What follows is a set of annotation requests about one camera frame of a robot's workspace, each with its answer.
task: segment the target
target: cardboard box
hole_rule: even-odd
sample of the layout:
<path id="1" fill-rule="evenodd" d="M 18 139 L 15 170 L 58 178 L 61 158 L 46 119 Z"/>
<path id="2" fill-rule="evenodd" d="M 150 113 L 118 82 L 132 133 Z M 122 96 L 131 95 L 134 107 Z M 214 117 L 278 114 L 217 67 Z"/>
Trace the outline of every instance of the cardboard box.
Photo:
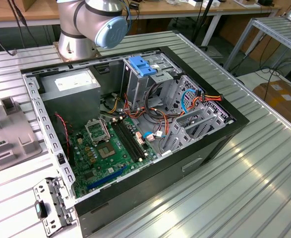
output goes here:
<path id="1" fill-rule="evenodd" d="M 264 99 L 268 84 L 262 83 L 253 92 Z M 270 82 L 265 102 L 291 123 L 291 86 L 283 80 Z"/>
<path id="2" fill-rule="evenodd" d="M 26 12 L 36 0 L 15 0 L 15 4 L 21 12 Z M 11 10 L 6 0 L 0 0 L 0 8 Z"/>

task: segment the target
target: chip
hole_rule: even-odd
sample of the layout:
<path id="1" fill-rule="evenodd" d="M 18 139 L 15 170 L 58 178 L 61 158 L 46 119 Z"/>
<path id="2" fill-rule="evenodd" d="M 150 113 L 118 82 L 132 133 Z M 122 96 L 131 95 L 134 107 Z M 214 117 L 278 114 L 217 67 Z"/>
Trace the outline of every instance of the chip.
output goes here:
<path id="1" fill-rule="evenodd" d="M 94 176 L 94 173 L 93 172 L 87 172 L 87 173 L 85 173 L 84 176 L 85 176 L 86 179 L 91 179 Z"/>
<path id="2" fill-rule="evenodd" d="M 103 143 L 103 144 L 99 145 L 97 147 L 97 149 L 98 149 L 99 154 L 101 155 L 101 157 L 103 159 L 105 159 L 111 155 L 114 155 L 116 153 L 114 147 L 111 145 L 110 142 Z"/>

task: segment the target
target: red cable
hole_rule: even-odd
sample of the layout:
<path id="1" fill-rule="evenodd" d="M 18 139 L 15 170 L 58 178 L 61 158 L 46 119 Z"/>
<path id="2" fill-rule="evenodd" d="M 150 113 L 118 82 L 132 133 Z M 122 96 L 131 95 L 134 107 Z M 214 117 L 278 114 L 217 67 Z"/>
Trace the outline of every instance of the red cable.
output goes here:
<path id="1" fill-rule="evenodd" d="M 55 116 L 58 117 L 61 120 L 61 122 L 62 122 L 62 124 L 64 126 L 65 133 L 66 133 L 66 142 L 67 142 L 67 156 L 69 158 L 69 139 L 68 139 L 69 136 L 68 136 L 68 131 L 67 131 L 66 123 L 65 123 L 65 121 L 63 120 L 63 118 L 59 114 L 55 113 Z"/>

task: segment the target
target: label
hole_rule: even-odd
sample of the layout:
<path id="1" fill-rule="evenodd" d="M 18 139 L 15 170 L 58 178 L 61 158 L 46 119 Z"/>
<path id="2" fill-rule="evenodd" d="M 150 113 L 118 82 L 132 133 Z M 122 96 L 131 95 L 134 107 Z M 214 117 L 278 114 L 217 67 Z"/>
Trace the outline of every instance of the label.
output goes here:
<path id="1" fill-rule="evenodd" d="M 289 94 L 283 94 L 282 97 L 284 97 L 286 101 L 291 101 L 291 96 Z"/>
<path id="2" fill-rule="evenodd" d="M 60 91 L 64 91 L 67 89 L 77 88 L 80 86 L 92 84 L 92 80 L 91 80 L 91 77 L 88 76 L 87 74 L 79 73 L 73 76 L 58 78 L 55 80 L 55 84 Z"/>
<path id="3" fill-rule="evenodd" d="M 151 65 L 151 68 L 159 68 L 157 64 Z"/>
<path id="4" fill-rule="evenodd" d="M 280 85 L 278 85 L 278 84 L 273 84 L 273 85 L 271 85 L 272 86 L 272 88 L 274 88 L 275 90 L 277 90 L 277 91 L 279 91 L 279 90 L 283 90 L 283 88 L 280 86 Z"/>

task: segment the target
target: metal slotted table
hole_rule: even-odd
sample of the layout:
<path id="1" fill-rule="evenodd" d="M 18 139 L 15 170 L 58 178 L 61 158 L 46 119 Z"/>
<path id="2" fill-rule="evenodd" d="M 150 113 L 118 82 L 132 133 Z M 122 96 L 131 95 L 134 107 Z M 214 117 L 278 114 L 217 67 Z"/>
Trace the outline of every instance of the metal slotted table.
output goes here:
<path id="1" fill-rule="evenodd" d="M 291 237 L 291 124 L 266 106 L 181 34 L 126 37 L 104 56 L 169 46 L 238 108 L 249 125 L 216 159 L 144 204 L 93 233 L 91 238 Z M 0 53 L 0 98 L 13 96 L 43 140 L 19 74 L 20 67 L 60 62 L 53 47 Z M 45 152 L 0 172 L 0 238 L 45 237 L 32 187 L 57 175 Z M 80 237 L 71 226 L 56 237 Z"/>
<path id="2" fill-rule="evenodd" d="M 256 27 L 260 30 L 258 35 L 254 38 L 249 49 L 246 51 L 246 55 L 256 46 L 257 42 L 260 40 L 263 34 L 267 34 L 279 41 L 289 49 L 291 49 L 291 21 L 286 18 L 280 17 L 264 17 L 264 18 L 254 18 L 251 19 L 242 33 L 240 39 L 235 45 L 233 51 L 231 52 L 224 68 L 228 69 L 231 65 L 236 54 L 240 50 L 242 44 L 247 39 L 250 31 Z"/>

